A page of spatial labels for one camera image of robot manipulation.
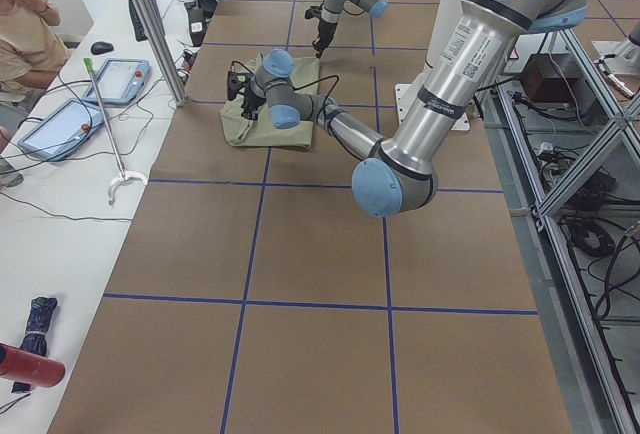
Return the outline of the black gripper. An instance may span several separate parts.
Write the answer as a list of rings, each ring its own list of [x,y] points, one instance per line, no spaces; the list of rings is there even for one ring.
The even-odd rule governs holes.
[[[256,121],[259,117],[258,110],[261,107],[261,97],[255,94],[250,88],[245,88],[241,105],[241,116],[244,119]]]
[[[334,24],[320,21],[318,24],[317,38],[312,42],[312,47],[316,52],[316,57],[321,58],[324,51],[330,46],[334,39]]]

